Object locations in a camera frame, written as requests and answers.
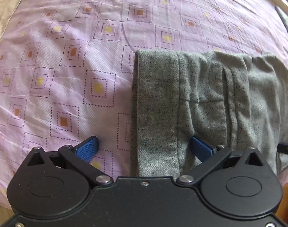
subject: patterned fabric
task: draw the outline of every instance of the patterned fabric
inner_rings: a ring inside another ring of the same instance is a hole
[[[91,164],[129,174],[136,49],[272,52],[288,34],[268,0],[22,0],[0,42],[0,204],[34,146],[90,135]]]

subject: screw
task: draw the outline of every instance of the screw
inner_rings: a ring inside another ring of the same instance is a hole
[[[194,181],[194,178],[190,175],[182,175],[179,177],[179,180],[182,183],[192,183]]]
[[[149,185],[149,183],[148,182],[141,182],[141,184],[143,185],[143,186],[148,186]]]
[[[15,224],[15,227],[24,227],[24,224],[22,224],[22,223],[16,223]]]
[[[98,183],[109,183],[111,181],[111,177],[107,175],[100,175],[95,178]]]
[[[275,227],[275,224],[274,224],[274,223],[267,223],[267,224],[265,225],[265,227]]]

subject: pink bedsheet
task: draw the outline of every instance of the pink bedsheet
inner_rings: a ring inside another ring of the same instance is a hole
[[[93,166],[129,173],[136,49],[262,54],[288,67],[288,34],[268,0],[22,0],[0,42],[0,204],[34,146],[90,135]]]

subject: dark blue object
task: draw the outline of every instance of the dark blue object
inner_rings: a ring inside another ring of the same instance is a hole
[[[88,163],[99,150],[98,138],[91,136],[75,148],[75,155]]]
[[[213,148],[209,147],[195,136],[191,138],[190,151],[193,155],[198,157],[201,162],[204,162],[214,154]]]

